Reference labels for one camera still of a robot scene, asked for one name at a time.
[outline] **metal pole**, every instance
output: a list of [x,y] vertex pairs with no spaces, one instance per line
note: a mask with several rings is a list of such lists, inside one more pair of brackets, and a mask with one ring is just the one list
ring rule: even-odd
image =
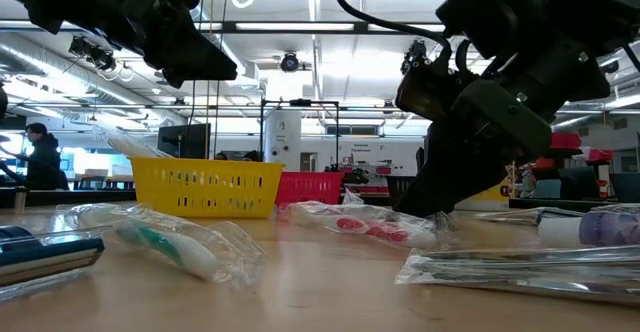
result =
[[336,164],[340,153],[340,102],[336,102]]
[[266,100],[260,101],[260,161],[264,162],[264,156],[262,152],[262,140],[264,138],[264,105]]

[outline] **wooden table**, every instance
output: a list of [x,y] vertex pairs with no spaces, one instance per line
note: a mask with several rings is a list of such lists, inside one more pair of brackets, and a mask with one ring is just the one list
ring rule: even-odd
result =
[[[51,227],[51,209],[0,224]],[[198,221],[207,224],[214,221]],[[87,278],[0,303],[3,331],[638,331],[640,311],[520,294],[395,285],[408,254],[367,238],[238,221],[268,255],[262,281],[233,291],[164,264],[105,252]],[[535,243],[530,229],[463,223],[478,244]]]

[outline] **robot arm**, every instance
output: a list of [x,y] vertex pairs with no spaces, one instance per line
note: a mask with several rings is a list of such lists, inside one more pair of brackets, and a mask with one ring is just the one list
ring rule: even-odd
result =
[[189,10],[200,0],[17,0],[31,22],[57,34],[68,21],[115,48],[126,48],[162,70],[179,88],[185,80],[233,80],[236,64],[194,27]]
[[[447,0],[436,14],[441,38],[468,41],[451,71],[451,47],[434,38],[442,54],[413,63],[398,89],[399,108],[433,121],[427,163],[394,207],[419,216],[449,212],[500,183],[506,165],[543,155],[566,101],[609,95],[596,58],[627,46],[640,28],[640,0]],[[466,67],[471,44],[493,58],[482,75]]]

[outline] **yellow basket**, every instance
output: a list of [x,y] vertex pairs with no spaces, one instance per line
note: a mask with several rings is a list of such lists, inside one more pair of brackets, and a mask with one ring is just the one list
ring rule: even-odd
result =
[[138,203],[180,217],[266,218],[282,164],[131,158]]

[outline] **red plastic basket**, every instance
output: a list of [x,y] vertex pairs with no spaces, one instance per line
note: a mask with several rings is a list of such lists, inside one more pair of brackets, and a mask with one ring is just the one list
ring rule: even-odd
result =
[[282,172],[276,206],[307,201],[338,204],[343,177],[340,172]]

